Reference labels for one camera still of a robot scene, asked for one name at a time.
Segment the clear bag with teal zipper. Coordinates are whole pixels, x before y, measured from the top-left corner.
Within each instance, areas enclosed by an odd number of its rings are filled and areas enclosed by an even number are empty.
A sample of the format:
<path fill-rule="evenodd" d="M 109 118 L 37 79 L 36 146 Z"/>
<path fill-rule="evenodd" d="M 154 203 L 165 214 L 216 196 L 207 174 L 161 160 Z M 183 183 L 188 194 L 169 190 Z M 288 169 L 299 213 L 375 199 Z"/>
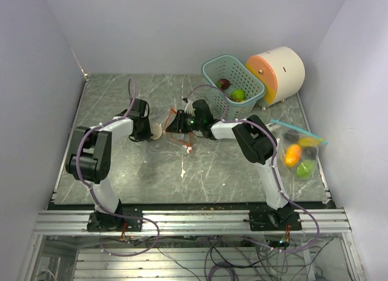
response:
<path fill-rule="evenodd" d="M 327 141 L 307 130 L 275 119 L 278 140 L 277 158 L 281 171 L 298 180 L 310 180 L 318 169 L 319 153 Z"/>

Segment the clear bag with red zipper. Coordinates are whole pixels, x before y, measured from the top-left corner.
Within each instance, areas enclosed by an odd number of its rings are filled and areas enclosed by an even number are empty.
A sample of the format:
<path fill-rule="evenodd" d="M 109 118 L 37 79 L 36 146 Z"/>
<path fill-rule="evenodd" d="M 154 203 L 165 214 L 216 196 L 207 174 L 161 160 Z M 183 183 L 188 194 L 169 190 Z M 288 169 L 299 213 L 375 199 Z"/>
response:
<path fill-rule="evenodd" d="M 199 119 L 194 115 L 184 110 L 175 110 L 171 107 L 164 128 L 166 135 L 168 135 L 171 140 L 181 143 L 187 153 L 190 154 L 193 151 L 193 132 L 199 130 Z M 174 134 L 188 134 L 189 138 L 187 140 L 178 139 L 177 137 L 174 137 Z"/>

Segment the orange fake fruit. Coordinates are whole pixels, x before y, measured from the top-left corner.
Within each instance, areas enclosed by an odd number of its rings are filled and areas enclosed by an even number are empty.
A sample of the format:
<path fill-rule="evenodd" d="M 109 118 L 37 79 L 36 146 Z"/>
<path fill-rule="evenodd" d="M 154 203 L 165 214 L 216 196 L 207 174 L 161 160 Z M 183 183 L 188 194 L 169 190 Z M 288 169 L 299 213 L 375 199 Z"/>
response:
<path fill-rule="evenodd" d="M 284 155 L 284 164 L 286 167 L 294 167 L 300 160 L 302 148 L 298 144 L 292 144 L 287 147 Z"/>

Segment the dark red fake fruit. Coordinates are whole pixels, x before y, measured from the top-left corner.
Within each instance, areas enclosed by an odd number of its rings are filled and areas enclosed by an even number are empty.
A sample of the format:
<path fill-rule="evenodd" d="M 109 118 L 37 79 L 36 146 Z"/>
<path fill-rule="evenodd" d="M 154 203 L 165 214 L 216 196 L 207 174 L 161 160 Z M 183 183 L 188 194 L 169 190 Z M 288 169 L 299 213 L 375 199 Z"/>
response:
<path fill-rule="evenodd" d="M 216 86 L 222 90 L 226 90 L 231 86 L 231 83 L 229 80 L 221 78 L 217 81 Z"/>

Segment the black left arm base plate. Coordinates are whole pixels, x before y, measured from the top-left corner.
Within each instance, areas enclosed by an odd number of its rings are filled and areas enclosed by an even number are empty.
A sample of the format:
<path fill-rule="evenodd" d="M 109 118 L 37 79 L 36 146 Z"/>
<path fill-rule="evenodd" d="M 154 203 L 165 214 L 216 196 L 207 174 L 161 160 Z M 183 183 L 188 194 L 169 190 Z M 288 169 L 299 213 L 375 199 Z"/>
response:
<path fill-rule="evenodd" d="M 141 231 L 143 213 L 139 209 L 126 207 L 119 201 L 115 214 L 122 214 L 124 218 L 94 210 L 89 215 L 86 230 L 99 233 L 122 230 Z"/>

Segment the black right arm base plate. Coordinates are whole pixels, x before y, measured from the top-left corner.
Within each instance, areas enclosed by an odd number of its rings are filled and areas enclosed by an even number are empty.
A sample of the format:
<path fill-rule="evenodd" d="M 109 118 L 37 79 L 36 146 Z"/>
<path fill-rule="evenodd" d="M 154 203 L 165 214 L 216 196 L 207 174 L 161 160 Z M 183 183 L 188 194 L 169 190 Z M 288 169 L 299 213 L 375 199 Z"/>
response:
<path fill-rule="evenodd" d="M 250 225 L 251 231 L 285 231 L 287 228 L 291 231 L 302 230 L 299 213 L 288 208 L 250 211 L 243 222 Z"/>

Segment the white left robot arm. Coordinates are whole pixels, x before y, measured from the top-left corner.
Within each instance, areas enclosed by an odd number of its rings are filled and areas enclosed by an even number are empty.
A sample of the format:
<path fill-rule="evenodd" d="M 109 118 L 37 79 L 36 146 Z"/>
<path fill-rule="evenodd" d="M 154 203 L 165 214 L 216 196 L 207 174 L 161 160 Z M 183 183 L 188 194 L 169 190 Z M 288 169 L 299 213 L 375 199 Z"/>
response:
<path fill-rule="evenodd" d="M 124 222 L 121 201 L 108 177 L 112 146 L 125 137 L 132 142 L 142 142 L 152 136 L 149 104 L 142 99 L 132 99 L 128 109 L 106 123 L 79 126 L 73 131 L 65 170 L 86 187 L 95 211 L 104 214 L 102 223 L 110 231 L 120 229 Z"/>

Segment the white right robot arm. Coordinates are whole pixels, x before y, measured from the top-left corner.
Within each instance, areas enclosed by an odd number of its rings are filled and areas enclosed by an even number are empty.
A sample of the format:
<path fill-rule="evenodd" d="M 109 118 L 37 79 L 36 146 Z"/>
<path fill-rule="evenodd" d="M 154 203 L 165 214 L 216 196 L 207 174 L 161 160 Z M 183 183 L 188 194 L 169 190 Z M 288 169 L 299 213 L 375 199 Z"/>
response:
<path fill-rule="evenodd" d="M 293 208 L 279 176 L 276 162 L 278 144 L 272 132 L 256 115 L 226 121 L 214 118 L 203 99 L 185 101 L 186 109 L 177 110 L 173 120 L 166 120 L 166 133 L 189 134 L 199 131 L 204 138 L 210 140 L 236 140 L 245 159 L 255 164 L 259 172 L 266 204 L 270 208 L 268 225 L 274 230 L 286 226 Z"/>

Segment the green fake fruit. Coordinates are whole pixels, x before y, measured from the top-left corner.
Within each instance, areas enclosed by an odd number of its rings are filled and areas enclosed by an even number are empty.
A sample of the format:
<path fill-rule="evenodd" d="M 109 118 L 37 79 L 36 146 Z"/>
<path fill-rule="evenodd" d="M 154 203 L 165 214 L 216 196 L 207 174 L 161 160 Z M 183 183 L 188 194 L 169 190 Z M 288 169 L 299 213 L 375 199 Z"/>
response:
<path fill-rule="evenodd" d="M 313 174 L 315 167 L 316 163 L 314 160 L 304 160 L 298 165 L 296 169 L 296 176 L 307 179 Z"/>
<path fill-rule="evenodd" d="M 230 98 L 234 102 L 243 102 L 246 98 L 245 91 L 242 89 L 236 89 L 232 91 L 232 93 L 230 94 Z"/>

